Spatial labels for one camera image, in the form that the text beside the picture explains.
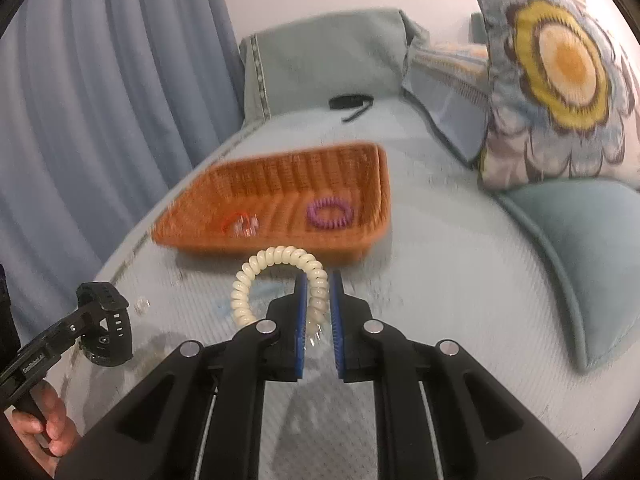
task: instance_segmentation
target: woven basket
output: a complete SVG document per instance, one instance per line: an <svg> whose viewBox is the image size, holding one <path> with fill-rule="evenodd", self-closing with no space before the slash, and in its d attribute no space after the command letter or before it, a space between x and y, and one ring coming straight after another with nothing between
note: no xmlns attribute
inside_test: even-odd
<svg viewBox="0 0 640 480"><path fill-rule="evenodd" d="M322 230L307 221L307 205L331 195L353 207L353 223L345 229ZM222 231L237 211L258 217L257 235ZM345 264L363 257L389 220L386 154L376 144L355 142L211 166L156 221L152 238L198 253L250 254L292 245L321 261Z"/></svg>

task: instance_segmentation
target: blue curtain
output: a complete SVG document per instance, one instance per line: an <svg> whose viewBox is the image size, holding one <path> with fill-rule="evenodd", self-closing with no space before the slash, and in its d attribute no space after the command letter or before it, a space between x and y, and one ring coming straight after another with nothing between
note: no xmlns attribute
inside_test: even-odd
<svg viewBox="0 0 640 480"><path fill-rule="evenodd" d="M23 343L242 122L223 0L26 0L0 39L0 262Z"/></svg>

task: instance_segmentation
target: light blue mattress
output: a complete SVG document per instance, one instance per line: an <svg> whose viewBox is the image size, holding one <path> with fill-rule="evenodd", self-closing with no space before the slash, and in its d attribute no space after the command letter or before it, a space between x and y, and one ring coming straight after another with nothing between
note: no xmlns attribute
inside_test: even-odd
<svg viewBox="0 0 640 480"><path fill-rule="evenodd" d="M422 113L396 98L376 101L353 123L342 124L344 114L315 109L249 126L201 168L221 156L379 142L388 155L392 226L362 262L344 269L347 293L364 298L375 316L408 338L458 341L549 427L586 474L640 399L640 376L628 373L636 369L640 345L578 375L534 248L478 191L476 174L431 135ZM81 431L183 340L210 344L235 332L227 298L241 260L187 256L155 246L146 234L188 181L141 222L98 276L113 281L134 306L133 361L99 368L76 350L52 371ZM262 273L252 288L261 313L292 291L286 270ZM330 341L308 351L303 380L268 383L260 478L376 478L372 387L338 382Z"/></svg>

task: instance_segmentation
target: black handle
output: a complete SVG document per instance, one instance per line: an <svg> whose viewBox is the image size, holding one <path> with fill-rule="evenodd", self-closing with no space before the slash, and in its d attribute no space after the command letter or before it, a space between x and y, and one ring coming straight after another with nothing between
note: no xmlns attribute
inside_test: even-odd
<svg viewBox="0 0 640 480"><path fill-rule="evenodd" d="M15 402L14 406L16 410L29 413L30 415L33 415L35 418L37 418L42 423L43 427L41 436L44 438L47 444L51 442L51 439L47 434L47 417L42 414L40 408L36 404L36 401L33 400L33 397L31 397L31 394L25 394L20 397L20 399ZM42 450L49 456L53 456L53 454L46 447L42 447Z"/></svg>

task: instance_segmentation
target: pillow trim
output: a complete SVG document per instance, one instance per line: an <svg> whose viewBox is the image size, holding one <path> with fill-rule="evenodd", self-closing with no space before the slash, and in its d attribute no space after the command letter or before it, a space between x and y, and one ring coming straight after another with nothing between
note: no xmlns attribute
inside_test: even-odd
<svg viewBox="0 0 640 480"><path fill-rule="evenodd" d="M590 370L595 367L601 359L604 359L611 352L611 349L593 360L589 359L584 323L582 322L582 315L580 312L580 302L578 301L574 286L572 285L571 279L569 279L569 275L564 269L564 263L556 251L553 242L545 235L540 226L511 198L499 193L494 193L493 196L504 207L507 213L510 214L545 251L545 254L554 268L554 272L560 282L569 310L569 316L573 323L572 332L574 332L578 366L581 370Z"/></svg>

